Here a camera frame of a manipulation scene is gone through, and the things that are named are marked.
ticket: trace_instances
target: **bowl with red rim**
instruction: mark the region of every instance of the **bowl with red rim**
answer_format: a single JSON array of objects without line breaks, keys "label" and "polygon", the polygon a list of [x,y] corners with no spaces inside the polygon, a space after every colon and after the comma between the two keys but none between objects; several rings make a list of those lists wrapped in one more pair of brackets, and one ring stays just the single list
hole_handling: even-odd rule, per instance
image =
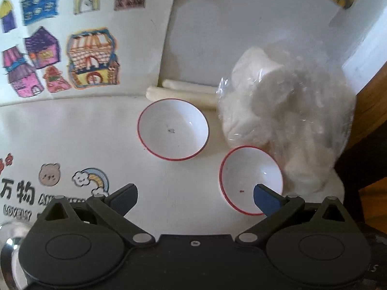
[{"label": "bowl with red rim", "polygon": [[180,99],[163,99],[141,113],[137,133],[156,157],[183,161],[197,156],[207,145],[209,125],[194,105]]},{"label": "bowl with red rim", "polygon": [[227,203],[242,214],[262,215],[254,203],[253,193],[257,184],[264,184],[282,195],[283,178],[276,161],[253,146],[230,151],[219,169],[220,191]]}]

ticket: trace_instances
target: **white wall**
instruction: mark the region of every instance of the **white wall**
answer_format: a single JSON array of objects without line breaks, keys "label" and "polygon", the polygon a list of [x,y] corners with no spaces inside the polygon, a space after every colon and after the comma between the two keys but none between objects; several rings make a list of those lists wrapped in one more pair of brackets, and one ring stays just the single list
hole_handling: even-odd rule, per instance
[{"label": "white wall", "polygon": [[175,0],[160,78],[217,85],[250,46],[293,35],[322,40],[342,65],[386,6],[387,0],[359,0],[349,10],[330,0]]}]

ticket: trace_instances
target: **white plastic bag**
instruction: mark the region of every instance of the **white plastic bag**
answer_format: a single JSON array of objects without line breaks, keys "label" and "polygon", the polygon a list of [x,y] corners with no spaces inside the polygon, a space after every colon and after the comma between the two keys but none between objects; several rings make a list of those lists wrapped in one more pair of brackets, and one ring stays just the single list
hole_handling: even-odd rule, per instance
[{"label": "white plastic bag", "polygon": [[356,96],[318,45],[253,47],[218,94],[231,147],[252,145],[271,154],[290,192],[321,189],[348,141]]}]

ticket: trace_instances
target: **rainbow sticker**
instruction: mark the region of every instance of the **rainbow sticker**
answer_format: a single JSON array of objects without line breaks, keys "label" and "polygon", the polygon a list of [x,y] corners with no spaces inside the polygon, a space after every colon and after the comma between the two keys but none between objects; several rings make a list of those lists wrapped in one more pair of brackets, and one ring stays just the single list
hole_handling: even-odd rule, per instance
[{"label": "rainbow sticker", "polygon": [[96,188],[91,191],[93,196],[104,194],[109,196],[109,179],[100,169],[88,168],[78,171],[72,177],[74,184],[78,187],[88,186],[90,183],[95,184]]}]

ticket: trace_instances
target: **white stick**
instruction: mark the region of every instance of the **white stick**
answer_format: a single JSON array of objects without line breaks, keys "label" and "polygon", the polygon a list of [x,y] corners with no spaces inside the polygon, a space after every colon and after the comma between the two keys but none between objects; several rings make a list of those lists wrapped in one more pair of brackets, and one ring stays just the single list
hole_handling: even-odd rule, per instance
[{"label": "white stick", "polygon": [[217,92],[217,87],[193,84],[185,81],[164,80],[162,82],[162,85],[164,88],[180,90],[182,92],[192,92],[200,94],[216,94]]},{"label": "white stick", "polygon": [[216,94],[199,94],[191,92],[182,92],[168,88],[151,86],[147,89],[146,98],[150,101],[159,101],[162,99],[181,99],[192,103],[199,109],[216,110]]}]

